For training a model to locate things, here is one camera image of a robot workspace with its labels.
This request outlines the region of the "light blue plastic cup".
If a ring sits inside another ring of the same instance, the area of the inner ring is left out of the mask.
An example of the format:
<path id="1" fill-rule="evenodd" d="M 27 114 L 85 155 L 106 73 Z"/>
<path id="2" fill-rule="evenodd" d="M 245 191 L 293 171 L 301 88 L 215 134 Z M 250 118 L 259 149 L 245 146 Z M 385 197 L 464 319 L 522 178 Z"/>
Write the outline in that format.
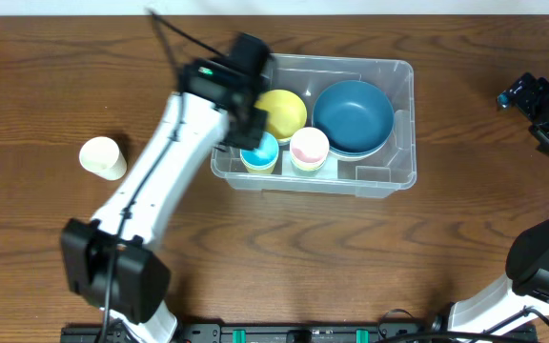
<path id="1" fill-rule="evenodd" d="M 255 167 L 266 167 L 278 158 L 279 145 L 276 138 L 265 132 L 259 146 L 253 150 L 241 150 L 240 157 L 249 165 Z"/>

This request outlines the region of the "pink plastic cup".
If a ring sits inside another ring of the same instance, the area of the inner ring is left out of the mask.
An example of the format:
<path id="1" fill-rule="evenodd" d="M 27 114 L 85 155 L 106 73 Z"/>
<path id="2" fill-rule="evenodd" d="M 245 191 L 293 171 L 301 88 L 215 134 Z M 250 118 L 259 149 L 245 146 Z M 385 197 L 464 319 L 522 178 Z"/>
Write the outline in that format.
<path id="1" fill-rule="evenodd" d="M 328 156 L 330 148 L 326 134 L 314 127 L 305 127 L 291 138 L 291 155 L 305 165 L 316 165 L 323 162 Z"/>

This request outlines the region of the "beige bowl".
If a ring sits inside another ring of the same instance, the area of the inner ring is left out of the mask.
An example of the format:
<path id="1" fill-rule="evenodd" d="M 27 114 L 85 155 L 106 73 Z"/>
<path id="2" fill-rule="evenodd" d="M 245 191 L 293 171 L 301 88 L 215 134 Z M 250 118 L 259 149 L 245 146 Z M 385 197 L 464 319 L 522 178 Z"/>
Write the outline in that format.
<path id="1" fill-rule="evenodd" d="M 345 152 L 345 151 L 337 150 L 334 147 L 330 147 L 329 154 L 333 158 L 335 158 L 337 160 L 340 160 L 340 161 L 356 162 L 356 161 L 366 159 L 366 158 L 376 154 L 383 147 L 384 147 L 384 144 L 382 144 L 382 145 L 380 145 L 380 146 L 378 146 L 378 147 L 376 147 L 372 150 L 364 151 L 364 152 Z"/>

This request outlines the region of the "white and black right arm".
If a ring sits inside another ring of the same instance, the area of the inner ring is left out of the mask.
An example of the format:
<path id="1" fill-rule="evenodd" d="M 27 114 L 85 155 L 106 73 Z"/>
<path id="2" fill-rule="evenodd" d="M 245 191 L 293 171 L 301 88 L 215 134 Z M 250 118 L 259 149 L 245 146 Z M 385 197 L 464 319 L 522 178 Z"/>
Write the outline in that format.
<path id="1" fill-rule="evenodd" d="M 549 157 L 549 82 L 526 72 L 497 98 L 501 109 L 517 108 L 528 131 Z M 549 219 L 522 232 L 506 259 L 505 273 L 473 297 L 438 316 L 434 331 L 459 342 L 503 342 L 538 318 L 549 321 Z"/>

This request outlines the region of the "dark blue bowl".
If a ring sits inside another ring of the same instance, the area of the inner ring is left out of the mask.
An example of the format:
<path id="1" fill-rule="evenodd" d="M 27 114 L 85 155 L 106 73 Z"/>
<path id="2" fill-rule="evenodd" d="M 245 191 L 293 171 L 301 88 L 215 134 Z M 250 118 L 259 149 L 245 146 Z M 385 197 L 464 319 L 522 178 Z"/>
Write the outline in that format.
<path id="1" fill-rule="evenodd" d="M 377 151 L 389 139 L 393 125 L 384 122 L 341 122 L 324 129 L 332 151 L 364 155 Z"/>
<path id="2" fill-rule="evenodd" d="M 341 122 L 384 122 L 395 125 L 395 112 L 387 95 L 378 87 L 358 80 L 333 84 L 315 101 L 312 125 L 323 131 Z"/>

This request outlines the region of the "yellow plastic cup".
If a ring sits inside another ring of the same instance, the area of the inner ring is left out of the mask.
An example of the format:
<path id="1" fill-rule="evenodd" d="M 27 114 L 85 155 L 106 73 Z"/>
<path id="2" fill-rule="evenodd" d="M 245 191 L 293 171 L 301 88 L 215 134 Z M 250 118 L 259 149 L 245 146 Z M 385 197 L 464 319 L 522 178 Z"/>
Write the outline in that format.
<path id="1" fill-rule="evenodd" d="M 248 173 L 255 173 L 255 174 L 271 174 L 274 171 L 275 164 L 276 164 L 276 162 L 273 161 L 268 165 L 257 166 L 257 165 L 250 164 L 245 160 L 242 160 L 242 163 Z"/>
<path id="2" fill-rule="evenodd" d="M 320 161 L 314 162 L 314 163 L 305 163 L 294 156 L 292 157 L 292 163 L 301 171 L 305 172 L 311 172 L 319 170 L 326 162 L 326 159 L 322 159 Z"/>

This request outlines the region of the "green plastic cup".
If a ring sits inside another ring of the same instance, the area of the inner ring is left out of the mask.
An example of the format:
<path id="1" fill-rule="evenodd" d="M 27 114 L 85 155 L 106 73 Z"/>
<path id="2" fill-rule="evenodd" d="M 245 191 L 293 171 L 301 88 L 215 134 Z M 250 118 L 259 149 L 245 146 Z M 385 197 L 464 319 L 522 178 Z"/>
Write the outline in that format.
<path id="1" fill-rule="evenodd" d="M 297 167 L 293 167 L 293 170 L 296 175 L 303 176 L 303 177 L 316 177 L 322 171 L 321 168 L 313 169 L 313 170 L 303 170 Z"/>

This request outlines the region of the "yellow small bowl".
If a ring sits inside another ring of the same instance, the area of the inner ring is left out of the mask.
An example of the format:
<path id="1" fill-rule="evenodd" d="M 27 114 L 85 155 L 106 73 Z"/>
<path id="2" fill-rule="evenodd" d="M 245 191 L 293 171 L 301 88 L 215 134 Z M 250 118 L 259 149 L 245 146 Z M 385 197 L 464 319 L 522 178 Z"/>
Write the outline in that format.
<path id="1" fill-rule="evenodd" d="M 266 131 L 276 140 L 293 136 L 306 125 L 307 108 L 303 100 L 291 91 L 264 92 L 255 106 L 268 113 Z"/>

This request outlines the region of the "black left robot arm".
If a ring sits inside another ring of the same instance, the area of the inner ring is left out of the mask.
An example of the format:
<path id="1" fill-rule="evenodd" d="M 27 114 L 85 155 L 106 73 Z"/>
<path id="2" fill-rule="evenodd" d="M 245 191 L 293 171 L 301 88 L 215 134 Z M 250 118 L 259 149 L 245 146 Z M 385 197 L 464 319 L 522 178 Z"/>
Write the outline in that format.
<path id="1" fill-rule="evenodd" d="M 171 272 L 155 255 L 169 220 L 211 150 L 259 147 L 267 112 L 270 48 L 247 33 L 229 53 L 185 65 L 154 134 L 91 220 L 70 219 L 60 245 L 69 288 L 104 312 L 95 341 L 124 325 L 136 342 L 169 342 L 177 327 L 165 303 Z"/>

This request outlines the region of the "white small bowl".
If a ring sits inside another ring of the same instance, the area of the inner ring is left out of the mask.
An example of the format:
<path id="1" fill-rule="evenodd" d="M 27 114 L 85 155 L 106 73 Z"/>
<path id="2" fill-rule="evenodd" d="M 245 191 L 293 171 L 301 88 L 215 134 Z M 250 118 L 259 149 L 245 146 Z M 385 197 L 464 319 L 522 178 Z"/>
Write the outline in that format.
<path id="1" fill-rule="evenodd" d="M 286 137 L 286 138 L 277 139 L 277 143 L 278 143 L 279 146 L 286 146 L 286 145 L 290 144 L 291 139 L 292 139 L 291 136 Z"/>

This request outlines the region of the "white plastic cup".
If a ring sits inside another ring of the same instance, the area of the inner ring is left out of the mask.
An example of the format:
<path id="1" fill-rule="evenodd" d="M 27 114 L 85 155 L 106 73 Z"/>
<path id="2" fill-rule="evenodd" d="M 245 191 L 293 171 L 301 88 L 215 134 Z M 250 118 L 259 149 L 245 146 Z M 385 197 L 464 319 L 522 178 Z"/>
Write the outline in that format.
<path id="1" fill-rule="evenodd" d="M 127 170 L 122 151 L 113 139 L 106 136 L 87 141 L 80 149 L 78 160 L 86 171 L 110 181 L 122 178 Z"/>

